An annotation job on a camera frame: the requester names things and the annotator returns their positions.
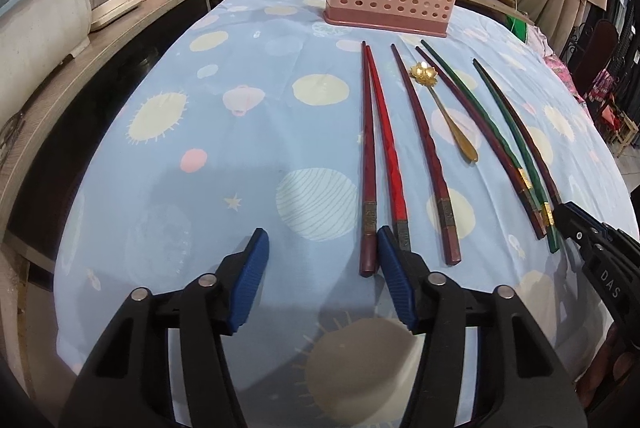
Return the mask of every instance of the planet pattern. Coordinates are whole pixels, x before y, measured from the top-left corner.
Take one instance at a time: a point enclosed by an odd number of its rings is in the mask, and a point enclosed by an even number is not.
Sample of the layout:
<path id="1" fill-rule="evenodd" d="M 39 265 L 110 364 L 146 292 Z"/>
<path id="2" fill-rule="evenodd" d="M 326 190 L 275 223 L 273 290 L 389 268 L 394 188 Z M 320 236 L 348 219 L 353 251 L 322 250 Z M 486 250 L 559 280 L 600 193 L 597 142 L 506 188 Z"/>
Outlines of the planet pattern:
<path id="1" fill-rule="evenodd" d="M 460 238 L 462 262 L 446 266 L 433 185 L 390 45 L 410 66 L 420 60 L 415 45 L 427 39 L 518 155 L 473 68 L 478 58 L 530 129 L 562 198 L 638 238 L 622 177 L 582 109 L 533 50 L 479 14 L 455 7 L 443 39 L 329 25 L 320 0 L 308 1 L 225 0 L 185 31 L 123 106 L 86 170 L 60 243 L 54 297 L 62 360 L 79 372 L 135 287 L 182 289 L 262 227 L 270 259 L 258 297 L 247 323 L 223 340 L 248 427 L 399 426 L 423 339 L 398 321 L 383 273 L 358 274 L 365 40 L 391 120 L 413 251 L 461 286 L 515 288 L 576 378 L 602 336 L 604 312 L 572 306 L 574 268 L 535 238 L 493 151 L 439 83 L 440 99 L 480 157 L 474 165 L 461 158 L 433 99 L 417 87 Z M 376 110 L 374 136 L 381 227 L 392 216 Z M 468 330 L 457 424 L 469 420 L 474 397 L 477 337 Z M 184 400 L 176 405 L 177 420 L 188 424 Z"/>

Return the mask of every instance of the star print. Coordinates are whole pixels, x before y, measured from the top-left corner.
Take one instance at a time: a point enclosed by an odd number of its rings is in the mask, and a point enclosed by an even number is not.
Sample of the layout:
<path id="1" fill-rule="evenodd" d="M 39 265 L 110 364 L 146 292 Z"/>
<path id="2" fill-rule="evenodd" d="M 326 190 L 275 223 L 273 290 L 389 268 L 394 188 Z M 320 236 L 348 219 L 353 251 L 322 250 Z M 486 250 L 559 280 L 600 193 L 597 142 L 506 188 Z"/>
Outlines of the star print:
<path id="1" fill-rule="evenodd" d="M 227 204 L 227 208 L 232 209 L 233 211 L 238 211 L 240 207 L 240 201 L 242 199 L 238 199 L 238 194 L 234 194 L 232 198 L 225 198 L 225 202 Z"/>

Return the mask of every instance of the basket base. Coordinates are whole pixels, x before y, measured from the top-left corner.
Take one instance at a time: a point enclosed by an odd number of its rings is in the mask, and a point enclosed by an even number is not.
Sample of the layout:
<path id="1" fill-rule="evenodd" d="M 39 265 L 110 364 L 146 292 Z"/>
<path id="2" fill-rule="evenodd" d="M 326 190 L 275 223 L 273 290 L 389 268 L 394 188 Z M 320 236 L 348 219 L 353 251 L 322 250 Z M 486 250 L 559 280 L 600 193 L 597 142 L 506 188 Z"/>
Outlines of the basket base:
<path id="1" fill-rule="evenodd" d="M 346 27 L 367 27 L 388 31 L 421 34 L 423 36 L 447 37 L 449 22 L 421 20 L 420 18 L 402 15 L 384 15 L 356 9 L 342 9 L 326 5 L 322 12 L 324 21 L 333 25 Z"/>

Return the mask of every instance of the metal screw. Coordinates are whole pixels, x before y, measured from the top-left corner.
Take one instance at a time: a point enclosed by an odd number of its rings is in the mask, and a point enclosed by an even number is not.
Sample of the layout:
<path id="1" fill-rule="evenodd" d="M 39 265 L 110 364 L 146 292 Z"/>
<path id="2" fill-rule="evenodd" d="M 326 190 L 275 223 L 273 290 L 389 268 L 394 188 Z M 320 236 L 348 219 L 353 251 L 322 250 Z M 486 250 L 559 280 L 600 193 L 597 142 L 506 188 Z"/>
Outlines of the metal screw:
<path id="1" fill-rule="evenodd" d="M 509 287 L 508 285 L 499 285 L 498 286 L 498 294 L 505 299 L 513 298 L 516 296 L 515 291 Z"/>
<path id="2" fill-rule="evenodd" d="M 136 302 L 142 302 L 147 296 L 149 296 L 149 291 L 147 291 L 144 287 L 138 287 L 134 289 L 131 293 L 131 299 Z"/>
<path id="3" fill-rule="evenodd" d="M 444 285 L 447 283 L 447 277 L 442 273 L 430 273 L 427 280 L 433 285 Z"/>
<path id="4" fill-rule="evenodd" d="M 198 278 L 198 284 L 203 287 L 211 287 L 215 285 L 217 281 L 218 279 L 216 278 L 216 275 L 211 273 L 203 274 Z"/>

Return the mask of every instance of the patterned tablecloth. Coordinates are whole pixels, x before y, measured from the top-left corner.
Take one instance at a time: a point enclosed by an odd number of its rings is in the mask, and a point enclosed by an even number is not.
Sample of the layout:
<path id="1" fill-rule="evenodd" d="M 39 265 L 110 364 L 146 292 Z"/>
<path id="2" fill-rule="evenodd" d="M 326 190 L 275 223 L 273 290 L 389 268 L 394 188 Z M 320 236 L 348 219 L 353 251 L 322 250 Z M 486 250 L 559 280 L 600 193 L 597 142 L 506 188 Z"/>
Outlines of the patterned tablecloth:
<path id="1" fill-rule="evenodd" d="M 366 40 L 396 138 L 412 248 L 461 286 L 514 286 L 576 376 L 607 319 L 575 272 L 574 248 L 549 254 L 493 151 L 447 87 L 438 84 L 436 91 L 477 148 L 474 166 L 463 161 L 428 91 L 417 87 L 460 237 L 463 260 L 447 267 L 424 154 L 390 50 L 396 43 L 411 65 L 420 37 L 330 26 L 323 7 L 324 0 L 225 0 L 136 89 L 95 153 L 66 224 L 54 290 L 59 355 L 79 371 L 134 287 L 182 288 L 244 248 L 262 227 L 271 241 L 264 281 L 247 324 L 225 339 L 249 425 L 397 425 L 422 340 L 396 319 L 384 279 L 358 276 L 360 41 Z M 449 37 L 428 41 L 516 155 L 474 57 L 493 71 L 529 127 L 562 198 L 638 238 L 609 150 L 539 56 L 500 24 L 458 7 Z M 390 218 L 382 148 L 376 157 L 382 226 Z M 461 421 L 473 399 L 472 329 L 467 340 Z M 174 333 L 171 346 L 175 364 Z M 184 394 L 176 392 L 175 405 L 184 420 Z"/>

